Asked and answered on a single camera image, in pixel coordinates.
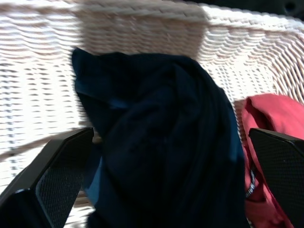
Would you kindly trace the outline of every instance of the laundry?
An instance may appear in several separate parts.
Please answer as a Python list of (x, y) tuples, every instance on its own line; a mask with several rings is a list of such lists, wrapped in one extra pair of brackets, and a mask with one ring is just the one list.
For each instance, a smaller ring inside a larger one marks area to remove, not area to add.
[(245, 154), (246, 216), (256, 228), (292, 228), (266, 185), (252, 142), (250, 128), (262, 128), (304, 139), (304, 106), (287, 96), (263, 94), (247, 98), (242, 122)]
[(76, 49), (72, 64), (76, 92), (103, 141), (85, 175), (96, 210), (89, 226), (248, 226), (234, 112), (196, 61)]

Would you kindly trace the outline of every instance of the red clothing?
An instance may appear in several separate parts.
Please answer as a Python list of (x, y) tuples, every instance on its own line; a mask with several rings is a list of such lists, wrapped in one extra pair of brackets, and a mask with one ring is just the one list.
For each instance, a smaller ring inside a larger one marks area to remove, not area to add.
[(262, 128), (304, 139), (304, 106), (287, 96), (263, 94), (247, 98), (242, 110), (246, 133), (246, 216), (256, 228), (293, 228), (266, 185), (261, 166), (248, 136), (250, 128)]

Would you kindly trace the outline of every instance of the white wicker basket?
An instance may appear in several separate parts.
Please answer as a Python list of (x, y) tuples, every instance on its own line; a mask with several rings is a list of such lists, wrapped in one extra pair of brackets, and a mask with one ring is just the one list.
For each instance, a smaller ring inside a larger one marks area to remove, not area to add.
[[(53, 134), (84, 121), (75, 46), (187, 55), (237, 114), (245, 97), (266, 92), (304, 103), (304, 24), (292, 18), (161, 0), (1, 0), (0, 192)], [(92, 211), (83, 194), (76, 203), (67, 226)]]

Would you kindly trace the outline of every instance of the basket rim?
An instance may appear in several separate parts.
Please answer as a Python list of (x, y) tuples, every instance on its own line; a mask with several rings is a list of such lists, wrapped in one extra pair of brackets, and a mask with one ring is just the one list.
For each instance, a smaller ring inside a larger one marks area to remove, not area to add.
[(2, 0), (1, 13), (36, 12), (40, 14), (75, 14), (87, 12), (104, 14), (157, 17), (206, 23), (213, 26), (254, 29), (273, 32), (304, 33), (300, 19), (249, 10), (230, 9), (194, 2), (169, 0)]

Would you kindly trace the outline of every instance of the dark navy fabric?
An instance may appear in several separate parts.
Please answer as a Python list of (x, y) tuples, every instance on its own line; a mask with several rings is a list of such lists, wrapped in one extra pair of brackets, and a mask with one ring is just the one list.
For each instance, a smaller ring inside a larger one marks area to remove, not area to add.
[(103, 138), (84, 188), (92, 227), (244, 227), (244, 158), (224, 91), (194, 60), (72, 55), (76, 92)]

